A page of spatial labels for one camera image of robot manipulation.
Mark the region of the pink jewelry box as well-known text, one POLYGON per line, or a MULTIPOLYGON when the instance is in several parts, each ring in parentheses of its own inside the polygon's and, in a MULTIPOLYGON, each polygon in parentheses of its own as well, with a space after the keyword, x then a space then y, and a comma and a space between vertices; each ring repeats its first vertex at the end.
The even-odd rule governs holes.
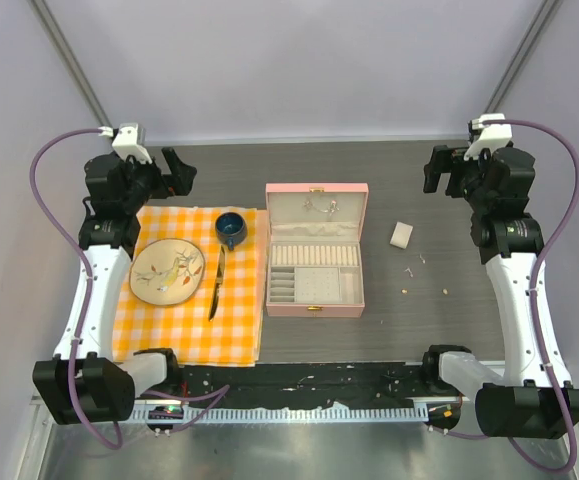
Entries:
POLYGON ((359 318, 366 183, 269 183, 266 308, 272 317, 359 318))

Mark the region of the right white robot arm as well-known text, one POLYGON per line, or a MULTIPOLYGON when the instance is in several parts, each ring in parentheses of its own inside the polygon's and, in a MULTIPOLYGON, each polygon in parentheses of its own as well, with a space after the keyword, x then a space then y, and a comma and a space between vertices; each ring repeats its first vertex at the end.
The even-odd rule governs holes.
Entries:
POLYGON ((432 345, 420 380, 434 395, 454 388, 475 404, 487 437, 559 439, 563 414, 579 422, 579 389, 562 360, 544 290, 539 223, 525 210, 535 178, 534 158, 505 146, 474 159, 466 149, 438 145, 424 167, 426 193, 448 174, 446 195, 472 209, 471 238, 494 289, 505 349, 496 373, 462 346, 432 345))

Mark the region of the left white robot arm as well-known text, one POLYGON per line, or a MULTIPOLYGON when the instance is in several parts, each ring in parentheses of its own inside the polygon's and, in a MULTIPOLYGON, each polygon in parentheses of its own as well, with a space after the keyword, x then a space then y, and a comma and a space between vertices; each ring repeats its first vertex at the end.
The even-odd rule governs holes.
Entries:
POLYGON ((63 336, 49 360, 39 361, 32 381, 60 425, 125 421, 147 390, 162 399, 182 385, 170 348, 138 351, 122 364, 113 359, 113 326, 122 285, 133 261, 139 210, 150 199, 186 196, 197 174, 167 147, 164 174, 155 162, 100 155, 84 166, 88 190, 77 240, 78 285, 63 336))

